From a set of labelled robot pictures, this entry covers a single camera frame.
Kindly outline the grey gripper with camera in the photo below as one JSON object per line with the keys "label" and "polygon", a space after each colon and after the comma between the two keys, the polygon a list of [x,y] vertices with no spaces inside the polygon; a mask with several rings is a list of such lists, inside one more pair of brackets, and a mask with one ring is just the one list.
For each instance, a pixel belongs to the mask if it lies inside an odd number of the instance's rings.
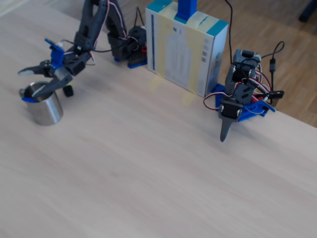
{"label": "grey gripper with camera", "polygon": [[[53,53],[53,70],[55,77],[50,82],[45,83],[35,92],[33,92],[31,97],[38,98],[49,95],[60,88],[62,88],[66,97],[73,96],[73,88],[71,86],[72,76],[76,76],[82,70],[84,70],[89,59],[90,52],[88,51],[84,51],[80,54],[74,51],[66,53]],[[40,74],[43,76],[53,76],[50,65],[50,60],[44,60],[37,66],[31,66],[22,69],[18,72],[18,75],[26,76]]]}

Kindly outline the grey gripper without camera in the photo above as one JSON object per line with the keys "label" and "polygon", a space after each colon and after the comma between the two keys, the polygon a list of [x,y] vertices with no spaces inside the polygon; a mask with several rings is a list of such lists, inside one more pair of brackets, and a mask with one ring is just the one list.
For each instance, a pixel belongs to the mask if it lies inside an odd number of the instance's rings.
{"label": "grey gripper without camera", "polygon": [[248,111],[245,105],[252,101],[255,86],[251,83],[228,83],[225,85],[224,98],[221,101],[219,115],[223,117],[220,132],[220,140],[224,142],[228,136],[231,125],[236,121],[243,121],[254,117],[255,114]]}

